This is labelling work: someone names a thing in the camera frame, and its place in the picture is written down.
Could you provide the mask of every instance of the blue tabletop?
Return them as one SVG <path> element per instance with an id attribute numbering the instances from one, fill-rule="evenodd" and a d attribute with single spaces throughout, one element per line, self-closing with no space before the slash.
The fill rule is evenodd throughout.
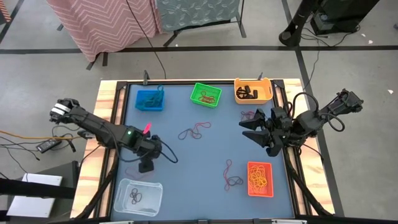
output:
<path id="1" fill-rule="evenodd" d="M 233 85 L 216 85 L 223 90 L 215 109 L 191 102 L 193 85 L 166 85 L 163 111 L 139 111 L 134 107 L 137 90 L 155 90 L 156 86 L 131 85 L 125 125 L 144 129 L 151 122 L 151 134 L 157 134 L 176 153 L 179 162 L 173 164 L 164 156 L 154 159 L 155 171 L 138 173 L 138 162 L 119 163 L 116 188 L 124 179 L 161 183 L 163 197 L 160 211 L 155 217 L 112 211 L 112 221 L 123 220 L 237 220 L 252 218 L 292 218 L 293 208 L 287 183 L 287 174 L 280 153 L 269 157 L 266 150 L 242 135 L 238 125 L 241 111 L 262 108 L 270 115 L 272 102 L 264 105 L 238 105 L 234 100 Z M 211 128 L 200 128 L 203 137 L 188 136 L 179 140 L 178 134 L 195 123 L 210 122 Z M 173 159 L 170 151 L 163 152 Z M 124 159 L 136 156 L 121 150 Z M 244 183 L 224 190 L 223 172 L 226 160 L 232 167 L 228 176 L 240 176 Z M 274 197 L 250 197 L 247 185 L 248 161 L 270 162 L 274 182 Z"/>

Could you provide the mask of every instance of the floor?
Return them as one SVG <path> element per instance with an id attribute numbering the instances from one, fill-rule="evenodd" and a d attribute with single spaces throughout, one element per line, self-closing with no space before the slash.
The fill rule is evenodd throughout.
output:
<path id="1" fill-rule="evenodd" d="M 91 70 L 82 54 L 12 54 L 4 49 L 76 49 L 67 30 L 57 31 L 60 21 L 42 0 L 5 0 L 12 12 L 21 5 L 6 35 L 0 39 L 0 126 L 2 130 L 24 136 L 47 136 L 52 123 L 49 111 L 59 98 L 75 98 L 93 111 L 101 80 L 140 79 L 148 70 L 151 78 L 162 78 L 162 69 L 153 53 L 111 53 L 103 67 L 100 55 Z M 182 32 L 172 45 L 281 46 L 279 33 L 287 26 L 285 10 L 295 14 L 299 0 L 246 1 L 241 38 L 236 24 L 226 24 Z M 324 132 L 331 165 L 347 217 L 398 220 L 398 151 L 395 149 L 398 120 L 398 1 L 380 0 L 361 23 L 361 30 L 347 36 L 338 50 L 321 50 L 310 87 L 321 105 L 343 88 L 364 100 L 364 109 L 341 118 L 343 133 L 325 126 Z M 171 34 L 151 39 L 156 47 Z M 326 41 L 337 43 L 343 34 Z M 317 46 L 310 40 L 301 46 Z M 148 47 L 145 39 L 130 47 Z M 161 52 L 168 78 L 254 78 L 261 72 L 269 78 L 301 78 L 307 82 L 317 48 L 294 50 Z M 69 149 L 41 154 L 36 161 L 30 154 L 13 150 L 25 170 L 39 172 L 79 161 L 85 142 L 77 140 L 78 152 Z M 11 179 L 23 171 L 0 150 L 0 171 Z M 6 208 L 0 196 L 0 209 Z"/>

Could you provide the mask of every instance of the orange bin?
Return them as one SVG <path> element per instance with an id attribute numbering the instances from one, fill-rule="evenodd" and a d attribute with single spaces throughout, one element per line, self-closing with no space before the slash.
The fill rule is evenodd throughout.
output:
<path id="1" fill-rule="evenodd" d="M 257 171 L 256 177 L 264 175 L 267 180 L 267 185 L 254 189 L 251 184 L 251 171 L 255 169 Z M 248 195 L 254 197 L 273 197 L 274 186 L 272 183 L 272 165 L 268 162 L 248 162 Z"/>
<path id="2" fill-rule="evenodd" d="M 249 86 L 251 90 L 251 94 L 253 93 L 253 90 L 257 90 L 257 99 L 245 99 L 241 100 L 236 96 L 236 91 L 238 90 L 239 87 L 242 87 L 244 89 L 244 86 Z M 236 78 L 234 81 L 234 89 L 235 89 L 235 100 L 238 104 L 264 104 L 267 103 L 267 101 L 271 100 L 272 97 L 274 96 L 272 94 L 272 84 L 271 81 L 268 78 L 263 78 L 262 80 L 240 80 L 239 78 Z"/>

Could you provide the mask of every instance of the plastic container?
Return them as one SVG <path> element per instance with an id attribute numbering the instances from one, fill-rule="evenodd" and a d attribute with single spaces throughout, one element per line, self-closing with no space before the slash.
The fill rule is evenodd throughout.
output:
<path id="1" fill-rule="evenodd" d="M 157 100 L 154 105 L 146 103 L 147 100 L 151 100 L 151 98 L 155 98 Z M 136 108 L 141 111 L 162 111 L 164 108 L 164 98 L 163 87 L 158 87 L 158 90 L 138 90 Z"/>
<path id="2" fill-rule="evenodd" d="M 138 202 L 133 202 L 131 197 L 133 189 L 136 189 L 134 192 L 141 194 Z M 120 181 L 113 208 L 117 212 L 154 217 L 160 210 L 162 195 L 163 186 L 160 183 L 123 179 Z"/>
<path id="3" fill-rule="evenodd" d="M 267 185 L 255 192 L 249 183 L 249 169 L 253 166 L 263 166 L 265 168 Z M 248 195 L 254 197 L 273 197 L 274 186 L 272 181 L 272 165 L 268 162 L 248 162 Z"/>
<path id="4" fill-rule="evenodd" d="M 258 98 L 257 99 L 246 99 L 242 100 L 236 96 L 236 91 L 239 87 L 244 89 L 244 86 L 248 85 L 251 90 L 251 94 L 253 90 L 257 90 Z M 237 104 L 256 104 L 261 105 L 267 103 L 267 101 L 271 100 L 274 96 L 272 94 L 272 84 L 268 78 L 263 78 L 262 80 L 251 80 L 251 81 L 242 81 L 239 78 L 236 78 L 234 81 L 234 89 L 235 89 L 235 101 Z"/>
<path id="5" fill-rule="evenodd" d="M 221 92 L 222 90 L 219 88 L 205 85 L 202 83 L 196 83 L 191 94 L 191 100 L 196 104 L 207 106 L 210 108 L 215 108 L 218 105 L 218 101 L 220 100 Z M 199 98 L 201 98 L 202 96 L 207 96 L 207 97 L 214 96 L 215 102 L 214 103 L 203 102 L 199 100 Z"/>

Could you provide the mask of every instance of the blue bin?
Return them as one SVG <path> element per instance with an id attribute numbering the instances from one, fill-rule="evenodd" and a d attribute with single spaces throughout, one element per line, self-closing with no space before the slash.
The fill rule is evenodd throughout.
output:
<path id="1" fill-rule="evenodd" d="M 141 111 L 162 111 L 164 107 L 164 91 L 161 90 L 138 90 L 136 108 Z"/>

